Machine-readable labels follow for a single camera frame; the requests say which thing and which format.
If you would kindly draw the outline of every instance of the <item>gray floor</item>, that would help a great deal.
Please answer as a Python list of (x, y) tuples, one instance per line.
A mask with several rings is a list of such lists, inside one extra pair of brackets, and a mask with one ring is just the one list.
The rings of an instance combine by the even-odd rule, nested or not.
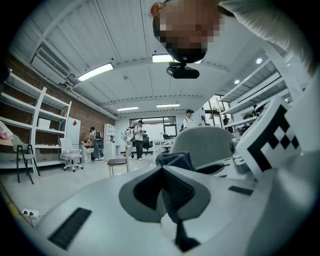
[[(152, 155), (144, 157), (143, 161), (130, 158), (130, 172), (154, 165)], [(17, 174), (14, 171), (2, 174), (0, 178), (20, 211), (23, 209), (39, 211), (39, 219), (33, 220), (33, 224), (36, 225), (43, 215), (81, 188), (90, 183), (109, 178), (107, 162), (91, 161), (84, 163), (83, 167), (84, 169), (77, 168), (75, 172), (72, 172), (72, 170), (64, 171), (63, 165), (40, 169), (41, 176), (32, 173), (34, 185), (31, 184), (24, 169), (20, 173), (20, 183), (18, 183)], [(125, 174), (126, 172), (125, 166), (114, 168), (114, 173)]]

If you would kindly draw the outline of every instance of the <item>wooden stool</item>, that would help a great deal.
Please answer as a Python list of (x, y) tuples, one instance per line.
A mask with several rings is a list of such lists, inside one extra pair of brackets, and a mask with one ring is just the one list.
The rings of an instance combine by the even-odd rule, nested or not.
[(116, 158), (116, 159), (110, 159), (107, 163), (109, 167), (109, 175), (110, 177), (114, 177), (114, 167), (115, 166), (126, 166), (126, 172), (129, 172), (129, 158), (128, 158), (128, 147), (125, 147), (125, 158)]

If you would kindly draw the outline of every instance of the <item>ceiling light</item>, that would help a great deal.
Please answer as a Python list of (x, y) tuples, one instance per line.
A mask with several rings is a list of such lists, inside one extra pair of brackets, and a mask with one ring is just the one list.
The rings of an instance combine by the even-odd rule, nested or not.
[(124, 108), (118, 108), (118, 111), (125, 111), (125, 110), (138, 110), (139, 108), (137, 106), (132, 107), (124, 107)]
[(79, 76), (78, 80), (80, 82), (83, 82), (83, 81), (85, 81), (85, 80), (87, 80), (89, 78), (92, 78), (92, 77), (94, 77), (96, 75), (99, 75), (101, 73), (104, 73), (104, 72), (107, 72), (107, 71), (110, 71), (110, 70), (113, 70), (113, 69), (114, 69), (114, 66), (112, 66), (111, 63), (108, 63), (108, 64), (103, 65), (101, 67), (98, 67), (98, 68), (96, 68), (96, 69), (94, 69), (94, 70), (92, 70), (92, 71), (90, 71), (90, 72), (88, 72), (86, 74), (83, 74), (83, 75)]
[(180, 104), (156, 105), (157, 108), (179, 107)]
[(154, 54), (152, 55), (152, 62), (173, 62), (174, 59), (169, 54)]

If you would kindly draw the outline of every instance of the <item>red brick wall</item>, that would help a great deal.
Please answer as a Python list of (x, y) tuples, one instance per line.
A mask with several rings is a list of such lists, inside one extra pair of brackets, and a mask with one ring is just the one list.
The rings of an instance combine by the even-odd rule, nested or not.
[[(89, 130), (90, 127), (95, 127), (96, 130), (101, 131), (103, 133), (104, 131), (104, 124), (111, 124), (115, 125), (115, 120), (95, 111), (94, 109), (90, 108), (89, 106), (83, 104), (82, 102), (78, 101), (77, 99), (69, 96), (68, 94), (64, 93), (62, 90), (59, 90), (58, 88), (55, 88), (51, 84), (49, 84), (47, 81), (42, 79), (40, 76), (38, 76), (36, 73), (34, 73), (32, 70), (30, 70), (28, 67), (23, 65), (21, 62), (19, 62), (14, 56), (10, 55), (6, 61), (7, 67), (12, 69), (12, 73), (20, 77), (21, 79), (27, 81), (31, 85), (39, 88), (42, 90), (43, 87), (46, 87), (46, 93), (63, 101), (66, 103), (72, 102), (71, 109), (69, 116), (74, 119), (78, 119), (81, 121), (81, 128), (80, 128), (80, 141), (85, 141), (89, 139)], [(28, 95), (25, 95), (24, 93), (21, 93), (10, 86), (5, 86), (4, 93), (13, 96), (23, 102), (26, 102), (28, 104), (31, 104), (35, 106), (36, 100)], [(61, 110), (55, 107), (52, 107), (47, 104), (42, 104), (41, 108), (47, 111), (54, 112), (58, 115), (61, 114)], [(0, 103), (0, 109), (1, 109), (1, 116), (4, 118), (8, 118), (11, 120), (15, 120), (18, 122), (31, 124), (32, 121), (32, 114), (27, 113), (25, 111), (16, 109), (14, 107), (8, 106), (6, 104)], [(59, 123), (55, 121), (51, 121), (50, 128), (58, 129)], [(20, 139), (28, 143), (30, 139), (30, 131), (27, 129), (14, 127), (11, 125), (7, 126), (14, 134), (18, 135)], [(58, 141), (58, 135), (46, 133), (46, 132), (36, 132), (35, 136), (35, 143), (36, 144), (57, 144)], [(12, 148), (8, 146), (1, 146), (0, 145), (0, 152), (7, 152), (11, 153)], [(47, 153), (57, 153), (57, 150), (41, 150), (41, 153), (47, 154)]]

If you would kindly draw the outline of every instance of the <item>person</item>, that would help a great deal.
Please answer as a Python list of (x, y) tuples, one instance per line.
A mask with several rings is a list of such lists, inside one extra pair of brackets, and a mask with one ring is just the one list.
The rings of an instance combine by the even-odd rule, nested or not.
[(193, 113), (194, 113), (194, 111), (191, 109), (188, 109), (185, 112), (186, 118), (183, 119), (183, 129), (184, 130), (187, 128), (196, 127), (196, 123), (191, 119)]
[(142, 152), (143, 152), (143, 148), (142, 148), (142, 134), (145, 132), (144, 130), (142, 130), (142, 125), (144, 123), (142, 122), (142, 120), (138, 121), (138, 124), (134, 127), (134, 139), (135, 139), (135, 149), (136, 149), (136, 158), (139, 161), (143, 160), (142, 157)]
[(235, 17), (258, 37), (297, 57), (311, 77), (317, 69), (305, 35), (270, 0), (166, 0), (154, 3), (150, 14), (154, 36), (180, 62), (205, 56), (206, 43), (219, 34), (224, 15)]
[(93, 156), (94, 160), (103, 160), (102, 150), (98, 148), (97, 139), (99, 140), (99, 144), (102, 144), (101, 134), (94, 127), (90, 128), (90, 138), (93, 140)]

